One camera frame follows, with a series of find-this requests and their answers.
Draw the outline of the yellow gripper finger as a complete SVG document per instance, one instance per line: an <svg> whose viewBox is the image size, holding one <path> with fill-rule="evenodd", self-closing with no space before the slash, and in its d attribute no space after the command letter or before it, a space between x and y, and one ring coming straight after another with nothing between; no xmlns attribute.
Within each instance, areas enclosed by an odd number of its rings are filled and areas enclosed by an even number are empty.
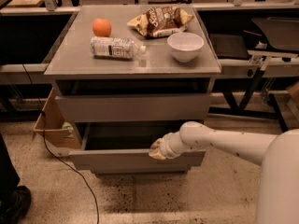
<svg viewBox="0 0 299 224"><path fill-rule="evenodd" d="M149 155L156 160L165 160L166 156L161 152L159 148L153 149L149 152Z"/></svg>
<svg viewBox="0 0 299 224"><path fill-rule="evenodd" d="M157 139L157 140L150 146L150 148L151 148L151 149L159 148L159 147L161 146L162 143L163 143L163 139L162 139L162 138L159 138L159 139Z"/></svg>

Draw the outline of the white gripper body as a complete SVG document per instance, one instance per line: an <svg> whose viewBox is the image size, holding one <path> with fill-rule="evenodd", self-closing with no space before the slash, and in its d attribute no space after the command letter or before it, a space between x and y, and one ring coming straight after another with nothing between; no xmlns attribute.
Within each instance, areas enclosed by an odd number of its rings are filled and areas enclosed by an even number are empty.
<svg viewBox="0 0 299 224"><path fill-rule="evenodd" d="M159 149L167 159L175 159L187 151L187 146L179 133L168 133L162 138Z"/></svg>

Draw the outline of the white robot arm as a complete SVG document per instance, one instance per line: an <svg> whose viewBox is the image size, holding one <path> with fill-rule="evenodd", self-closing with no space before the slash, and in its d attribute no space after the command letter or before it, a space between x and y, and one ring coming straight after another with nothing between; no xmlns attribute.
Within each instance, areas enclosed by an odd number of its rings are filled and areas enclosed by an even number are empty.
<svg viewBox="0 0 299 224"><path fill-rule="evenodd" d="M256 224L299 224L299 130L278 135L214 130L188 121L150 147L153 159L175 159L214 147L262 167Z"/></svg>

